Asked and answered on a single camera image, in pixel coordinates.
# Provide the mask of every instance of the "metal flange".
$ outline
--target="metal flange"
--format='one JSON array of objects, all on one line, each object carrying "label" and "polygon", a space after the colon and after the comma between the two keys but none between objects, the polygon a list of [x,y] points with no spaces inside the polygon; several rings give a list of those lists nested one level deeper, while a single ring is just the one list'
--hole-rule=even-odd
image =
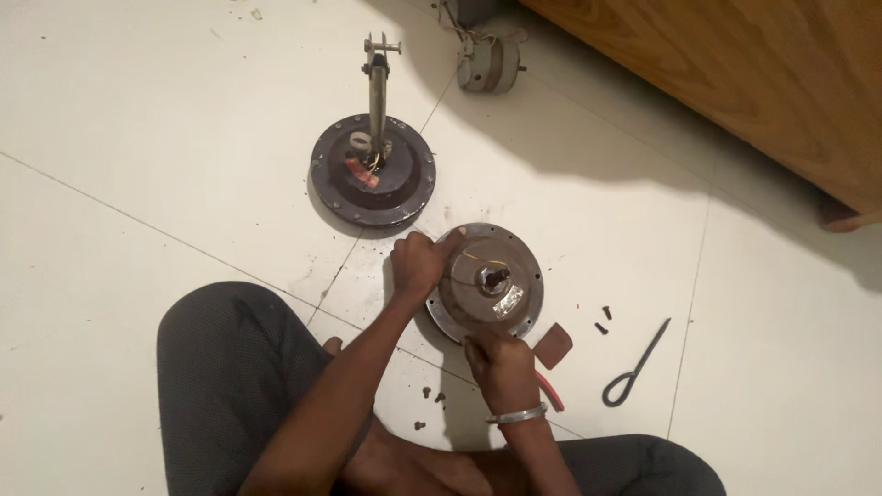
[{"label": "metal flange", "polygon": [[456,342],[468,333],[486,331],[524,337],[542,310],[544,283],[539,263],[507,229],[486,223],[467,224],[466,229],[462,246],[426,300],[429,314]]},{"label": "metal flange", "polygon": [[322,133],[310,158],[310,179],[322,202],[346,222],[385,228],[414,219],[435,190],[435,159],[420,133],[387,116],[391,145],[382,167],[369,172],[350,144],[353,132],[370,130],[370,115],[341,119]]}]

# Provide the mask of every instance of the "electrical wire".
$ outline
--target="electrical wire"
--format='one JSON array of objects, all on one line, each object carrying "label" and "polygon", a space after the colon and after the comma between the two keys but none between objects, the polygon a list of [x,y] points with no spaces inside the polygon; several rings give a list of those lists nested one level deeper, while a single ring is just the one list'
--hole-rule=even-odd
[{"label": "electrical wire", "polygon": [[473,255],[473,254],[471,254],[471,253],[468,253],[468,252],[463,252],[463,253],[461,253],[461,254],[463,254],[463,255],[469,257],[470,259],[478,260],[479,262],[487,262],[487,263],[490,263],[490,264],[499,264],[499,265],[501,265],[501,266],[508,267],[508,264],[506,264],[506,263],[503,262],[503,261],[499,261],[499,260],[485,260],[485,259],[479,259],[479,258],[477,258],[475,255]]}]

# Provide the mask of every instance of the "small electric motor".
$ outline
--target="small electric motor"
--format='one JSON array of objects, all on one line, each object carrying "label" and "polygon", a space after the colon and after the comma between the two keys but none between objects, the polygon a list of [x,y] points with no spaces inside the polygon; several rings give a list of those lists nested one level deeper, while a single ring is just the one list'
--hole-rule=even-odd
[{"label": "small electric motor", "polygon": [[477,40],[466,36],[460,49],[456,80],[466,91],[505,93],[512,89],[519,71],[520,49],[513,40],[485,35]]}]

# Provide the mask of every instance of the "floor tile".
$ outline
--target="floor tile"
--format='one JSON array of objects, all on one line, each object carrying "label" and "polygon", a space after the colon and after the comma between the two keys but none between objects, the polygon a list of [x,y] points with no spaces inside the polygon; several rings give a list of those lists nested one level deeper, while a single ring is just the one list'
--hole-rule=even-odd
[{"label": "floor tile", "polygon": [[846,234],[824,230],[818,187],[733,136],[721,143],[714,182],[739,200],[731,203],[733,207],[746,204],[747,212],[772,223],[774,229],[783,228],[802,238],[815,253],[850,272],[864,288],[882,291],[882,225]]},{"label": "floor tile", "polygon": [[[339,336],[344,346],[361,332],[321,310],[310,331],[320,342]],[[424,387],[431,389],[429,398]],[[435,402],[438,393],[445,399]],[[484,423],[490,413],[477,386],[402,349],[395,350],[386,366],[374,411],[390,432],[426,447],[474,451],[505,445],[502,433]],[[415,422],[426,426],[417,431]],[[556,440],[579,439],[556,425],[552,431]]]},{"label": "floor tile", "polygon": [[310,153],[368,110],[368,31],[404,43],[388,113],[413,126],[455,68],[390,1],[21,4],[0,18],[0,151],[318,304],[360,230],[318,202]]},{"label": "floor tile", "polygon": [[[585,437],[666,435],[707,182],[530,78],[505,95],[451,88],[423,136],[437,152],[437,186],[413,229],[437,238],[463,223],[493,222],[539,260],[545,300],[527,342],[559,322],[575,343],[546,375],[566,406],[551,418]],[[390,296],[387,256],[404,234],[365,233],[320,308],[370,324]],[[612,322],[602,320],[604,305]],[[633,369],[667,317],[671,326],[628,402],[603,406],[603,388]],[[460,347],[422,313],[400,346],[470,377]]]},{"label": "floor tile", "polygon": [[670,438],[730,494],[872,494],[882,296],[726,193],[711,206]]},{"label": "floor tile", "polygon": [[[431,7],[435,0],[408,1],[437,18],[438,9]],[[505,36],[519,28],[528,35],[519,45],[520,64],[527,67],[519,81],[537,78],[673,162],[707,180],[713,177],[725,133],[719,126],[524,5],[509,3],[475,29]],[[459,41],[456,33],[447,33]]]},{"label": "floor tile", "polygon": [[250,278],[3,157],[0,232],[0,486],[164,494],[157,326]]}]

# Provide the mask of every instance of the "foot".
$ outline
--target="foot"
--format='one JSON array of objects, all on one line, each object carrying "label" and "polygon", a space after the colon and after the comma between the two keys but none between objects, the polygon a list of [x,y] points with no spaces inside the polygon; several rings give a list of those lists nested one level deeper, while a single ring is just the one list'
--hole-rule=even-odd
[{"label": "foot", "polygon": [[456,494],[408,458],[398,441],[374,417],[358,451],[340,471],[340,480],[356,494]]},{"label": "foot", "polygon": [[333,357],[336,357],[342,348],[343,340],[337,336],[325,341],[325,344],[322,345],[322,349],[330,353]]},{"label": "foot", "polygon": [[504,449],[462,453],[440,451],[403,440],[374,418],[340,478],[358,493],[527,494],[526,472]]}]

